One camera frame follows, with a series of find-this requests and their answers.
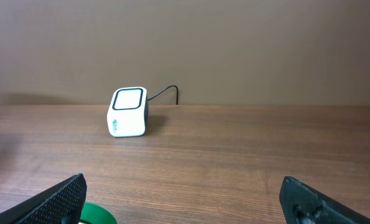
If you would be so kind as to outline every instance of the wood grain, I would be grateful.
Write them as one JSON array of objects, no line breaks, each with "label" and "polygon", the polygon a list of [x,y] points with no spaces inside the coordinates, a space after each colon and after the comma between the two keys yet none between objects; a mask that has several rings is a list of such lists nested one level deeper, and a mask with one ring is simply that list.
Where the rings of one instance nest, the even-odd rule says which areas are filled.
[{"label": "wood grain", "polygon": [[0,212],[82,172],[122,223],[285,223],[291,175],[370,218],[370,107],[151,106],[111,137],[107,106],[0,106]]}]

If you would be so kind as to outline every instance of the white device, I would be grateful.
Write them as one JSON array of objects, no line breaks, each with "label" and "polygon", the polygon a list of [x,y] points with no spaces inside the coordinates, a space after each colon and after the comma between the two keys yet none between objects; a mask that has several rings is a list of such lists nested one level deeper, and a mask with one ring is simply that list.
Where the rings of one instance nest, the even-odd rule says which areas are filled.
[{"label": "white device", "polygon": [[108,110],[108,128],[113,137],[141,136],[148,120],[148,96],[143,87],[116,90]]}]

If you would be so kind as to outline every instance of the small white box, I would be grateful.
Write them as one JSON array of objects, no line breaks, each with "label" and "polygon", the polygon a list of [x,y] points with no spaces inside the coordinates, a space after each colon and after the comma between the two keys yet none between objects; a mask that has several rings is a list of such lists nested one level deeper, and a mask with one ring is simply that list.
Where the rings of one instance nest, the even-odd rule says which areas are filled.
[{"label": "small white box", "polygon": [[113,137],[141,136],[148,121],[148,96],[143,87],[120,88],[111,99],[107,121]]}]

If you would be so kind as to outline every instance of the wall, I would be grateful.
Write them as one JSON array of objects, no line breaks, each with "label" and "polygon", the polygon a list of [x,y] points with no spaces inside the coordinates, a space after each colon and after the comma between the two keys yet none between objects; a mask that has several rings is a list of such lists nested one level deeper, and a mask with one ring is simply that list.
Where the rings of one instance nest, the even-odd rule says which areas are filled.
[{"label": "wall", "polygon": [[170,84],[181,104],[370,105],[370,0],[0,0],[0,103]]}]

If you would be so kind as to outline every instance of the green rim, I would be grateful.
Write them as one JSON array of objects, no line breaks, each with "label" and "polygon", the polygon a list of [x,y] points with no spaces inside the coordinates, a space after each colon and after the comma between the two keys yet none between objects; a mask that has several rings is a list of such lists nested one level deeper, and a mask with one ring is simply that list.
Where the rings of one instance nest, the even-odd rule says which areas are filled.
[{"label": "green rim", "polygon": [[92,203],[84,204],[80,220],[89,224],[117,224],[115,217],[106,209]]}]

